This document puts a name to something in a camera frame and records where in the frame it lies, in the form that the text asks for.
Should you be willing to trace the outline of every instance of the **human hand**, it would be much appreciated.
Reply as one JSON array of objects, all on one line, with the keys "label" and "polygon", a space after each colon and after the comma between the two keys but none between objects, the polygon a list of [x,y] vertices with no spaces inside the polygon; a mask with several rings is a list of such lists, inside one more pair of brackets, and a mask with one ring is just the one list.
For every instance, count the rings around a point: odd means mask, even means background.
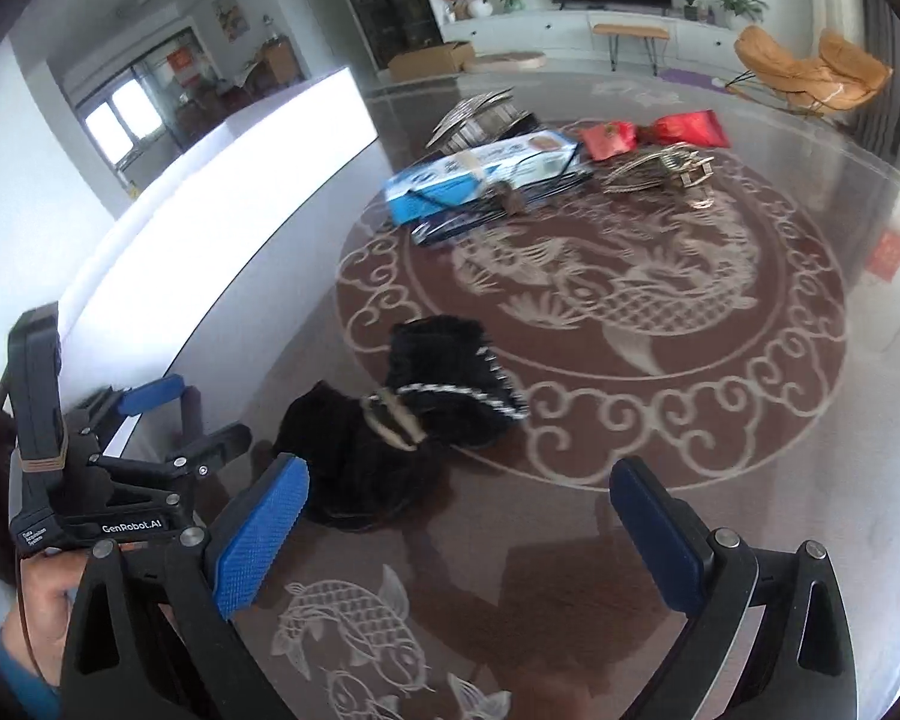
[{"label": "human hand", "polygon": [[[20,563],[20,592],[26,609],[26,631],[40,672],[54,687],[60,684],[63,647],[70,624],[71,602],[67,591],[79,586],[86,565],[86,552],[40,554]],[[14,601],[0,628],[0,639],[12,659],[37,675],[34,661],[26,651],[19,599]]]}]

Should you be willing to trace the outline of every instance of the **flower vase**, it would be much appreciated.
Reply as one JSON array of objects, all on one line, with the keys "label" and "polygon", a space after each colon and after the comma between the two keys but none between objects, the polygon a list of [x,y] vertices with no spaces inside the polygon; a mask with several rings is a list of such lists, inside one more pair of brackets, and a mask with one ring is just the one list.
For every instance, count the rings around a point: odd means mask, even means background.
[{"label": "flower vase", "polygon": [[483,0],[474,0],[469,4],[470,15],[476,19],[484,19],[493,15],[493,5]]},{"label": "flower vase", "polygon": [[737,16],[735,13],[727,13],[727,26],[736,33],[744,31],[748,26],[754,23],[746,16]]}]

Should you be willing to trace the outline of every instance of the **blue gripper pad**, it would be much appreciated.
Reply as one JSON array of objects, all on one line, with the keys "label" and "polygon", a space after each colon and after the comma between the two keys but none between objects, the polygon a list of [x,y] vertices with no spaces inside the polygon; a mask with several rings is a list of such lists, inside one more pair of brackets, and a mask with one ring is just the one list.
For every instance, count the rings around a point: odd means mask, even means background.
[{"label": "blue gripper pad", "polygon": [[227,504],[210,528],[204,571],[224,620],[256,597],[310,487],[307,464],[282,454],[249,490]]},{"label": "blue gripper pad", "polygon": [[706,603],[713,552],[696,512],[672,498],[639,458],[624,458],[613,466],[610,503],[664,603],[690,617],[699,614]]},{"label": "blue gripper pad", "polygon": [[183,377],[172,373],[162,379],[128,389],[117,404],[117,412],[123,416],[138,415],[148,412],[164,403],[170,403],[183,395],[185,388]]}]

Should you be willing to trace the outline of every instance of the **white cabinet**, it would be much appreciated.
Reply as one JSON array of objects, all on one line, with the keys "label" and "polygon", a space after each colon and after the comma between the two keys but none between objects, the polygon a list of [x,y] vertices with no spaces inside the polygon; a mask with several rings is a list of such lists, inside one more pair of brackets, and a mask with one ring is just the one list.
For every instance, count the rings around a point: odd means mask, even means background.
[{"label": "white cabinet", "polygon": [[[708,23],[686,22],[666,16],[612,10],[525,10],[466,19],[442,25],[444,40],[468,40],[480,53],[545,52],[560,59],[600,59],[610,61],[610,37],[594,35],[598,23],[660,26],[670,33],[669,41],[656,41],[656,53],[663,67],[687,70],[722,70],[737,74],[743,69],[733,50],[736,34]],[[642,38],[622,35],[620,59],[647,63]]]},{"label": "white cabinet", "polygon": [[444,40],[468,40],[477,53],[495,53],[501,50],[497,40],[500,30],[493,16],[446,23],[440,29],[443,31]]},{"label": "white cabinet", "polygon": [[727,68],[735,73],[744,66],[733,50],[737,39],[732,29],[708,23],[677,22],[677,59],[711,67]]}]

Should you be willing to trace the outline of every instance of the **round rug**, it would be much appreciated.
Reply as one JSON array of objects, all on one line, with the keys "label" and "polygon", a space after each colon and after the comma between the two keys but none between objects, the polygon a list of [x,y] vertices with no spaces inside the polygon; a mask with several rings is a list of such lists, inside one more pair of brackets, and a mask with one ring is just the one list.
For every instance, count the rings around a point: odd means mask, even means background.
[{"label": "round rug", "polygon": [[844,289],[806,213],[732,153],[712,155],[706,210],[603,194],[597,169],[553,205],[424,248],[374,201],[338,267],[348,346],[382,380],[396,322],[479,319],[530,405],[467,452],[498,469],[600,490],[629,454],[672,489],[754,469],[831,401]]}]

